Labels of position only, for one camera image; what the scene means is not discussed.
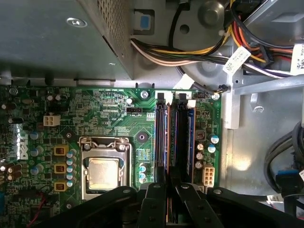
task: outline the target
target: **sticker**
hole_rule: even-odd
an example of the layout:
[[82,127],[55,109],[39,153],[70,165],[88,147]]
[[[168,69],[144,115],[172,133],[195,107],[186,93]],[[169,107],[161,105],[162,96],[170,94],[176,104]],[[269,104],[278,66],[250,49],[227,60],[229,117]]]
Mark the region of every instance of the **sticker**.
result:
[[302,170],[301,172],[299,172],[299,175],[302,178],[302,180],[304,181],[304,170]]
[[190,89],[193,83],[194,80],[187,74],[184,74],[181,80],[173,87],[173,89]]
[[251,53],[243,46],[240,46],[228,59],[227,63],[224,65],[223,71],[229,76],[233,76],[250,56]]
[[283,203],[284,199],[281,194],[267,196],[267,201],[270,203]]
[[290,72],[293,75],[304,74],[304,44],[295,44],[291,59]]

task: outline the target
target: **black wire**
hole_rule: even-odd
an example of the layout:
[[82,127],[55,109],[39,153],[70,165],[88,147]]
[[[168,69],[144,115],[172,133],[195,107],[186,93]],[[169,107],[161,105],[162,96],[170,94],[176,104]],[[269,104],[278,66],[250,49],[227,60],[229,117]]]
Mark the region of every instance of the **black wire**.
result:
[[179,6],[178,6],[178,8],[177,8],[177,10],[174,14],[174,17],[173,17],[173,20],[172,20],[172,23],[171,23],[170,32],[169,32],[169,39],[168,39],[168,44],[169,44],[170,48],[173,48],[173,37],[174,37],[174,32],[175,32],[177,21],[178,21],[180,15],[181,15],[182,10],[184,9],[184,7],[186,5],[188,5],[188,3],[179,4]]
[[249,31],[249,29],[247,29],[247,27],[244,25],[244,23],[238,18],[238,15],[236,13],[236,8],[238,6],[237,2],[234,2],[231,6],[231,14],[233,16],[234,21],[237,23],[237,25],[244,31],[244,33],[251,38],[254,42],[264,45],[266,47],[270,47],[270,48],[283,48],[283,49],[291,49],[294,46],[282,46],[282,45],[274,45],[274,44],[270,44],[260,38],[258,38],[257,36],[255,36],[252,32]]

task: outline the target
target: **red wire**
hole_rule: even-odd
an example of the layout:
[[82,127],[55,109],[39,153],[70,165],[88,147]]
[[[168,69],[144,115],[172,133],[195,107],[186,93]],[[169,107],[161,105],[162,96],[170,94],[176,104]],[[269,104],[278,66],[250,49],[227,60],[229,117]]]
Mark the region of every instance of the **red wire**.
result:
[[38,211],[36,212],[34,218],[29,222],[29,224],[27,225],[27,228],[29,228],[31,225],[33,225],[33,223],[37,220],[39,214],[40,214],[40,210],[43,206],[43,204],[45,203],[46,199],[44,198],[44,196],[42,195],[42,198],[41,198],[41,202],[39,204],[39,207],[38,207]]
[[237,23],[234,21],[233,22],[233,33],[234,33],[234,35],[235,35],[235,37],[236,37],[236,39],[237,39],[237,41],[238,41],[238,43],[240,44],[240,45],[243,45],[243,42],[242,42],[242,40],[241,40],[241,38],[240,38],[240,36],[239,36],[239,33],[238,33],[238,25],[237,25]]
[[276,57],[278,57],[278,58],[280,58],[280,59],[283,59],[283,60],[285,60],[285,61],[291,62],[291,59],[288,58],[288,57],[285,57],[285,56],[276,56]]

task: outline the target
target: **wire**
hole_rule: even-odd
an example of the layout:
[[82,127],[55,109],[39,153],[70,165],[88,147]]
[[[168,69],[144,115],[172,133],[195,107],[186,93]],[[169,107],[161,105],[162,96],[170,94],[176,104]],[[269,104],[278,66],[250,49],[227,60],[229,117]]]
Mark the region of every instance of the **wire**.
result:
[[180,3],[176,12],[175,12],[175,15],[173,17],[173,20],[172,20],[172,24],[171,24],[171,28],[170,28],[170,32],[169,32],[169,47],[170,48],[173,48],[173,37],[174,37],[174,32],[175,32],[175,28],[176,28],[176,24],[177,24],[177,21],[181,15],[181,12],[182,10],[184,9],[184,7],[188,5],[187,2],[185,3]]
[[27,225],[27,228],[29,228],[31,225],[33,225],[33,223],[38,219],[38,216],[39,216],[39,214],[40,214],[41,208],[42,208],[43,204],[46,202],[46,199],[45,199],[45,197],[43,196],[43,194],[41,194],[41,195],[42,195],[41,203],[39,204],[38,210],[37,210],[37,212],[36,212],[34,218],[33,218],[33,219],[29,222],[29,224]]
[[231,9],[230,9],[232,17],[233,17],[234,21],[237,23],[237,25],[244,31],[246,36],[251,38],[254,42],[256,42],[258,44],[261,44],[261,45],[264,45],[266,47],[270,47],[270,48],[292,49],[294,47],[294,46],[282,46],[282,45],[270,44],[270,43],[268,43],[264,40],[261,40],[260,38],[258,38],[254,34],[252,34],[249,31],[249,29],[247,29],[247,27],[244,25],[244,23],[238,18],[238,15],[236,13],[237,6],[238,6],[238,4],[236,2],[233,2],[232,6],[231,6]]

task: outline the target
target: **orange wire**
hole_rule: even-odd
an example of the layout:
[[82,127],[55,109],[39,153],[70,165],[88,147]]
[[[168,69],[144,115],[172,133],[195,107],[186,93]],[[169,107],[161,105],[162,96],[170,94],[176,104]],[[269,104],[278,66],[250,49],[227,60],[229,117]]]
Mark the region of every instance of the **orange wire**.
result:
[[238,28],[238,31],[239,31],[239,34],[240,34],[240,36],[241,36],[241,40],[242,40],[243,44],[245,44],[245,46],[246,46],[249,50],[251,50],[251,51],[257,51],[257,50],[260,49],[259,47],[257,48],[257,47],[251,47],[251,46],[249,46],[249,44],[248,44],[247,41],[245,40],[243,31],[242,31],[242,29],[241,29],[240,27]]

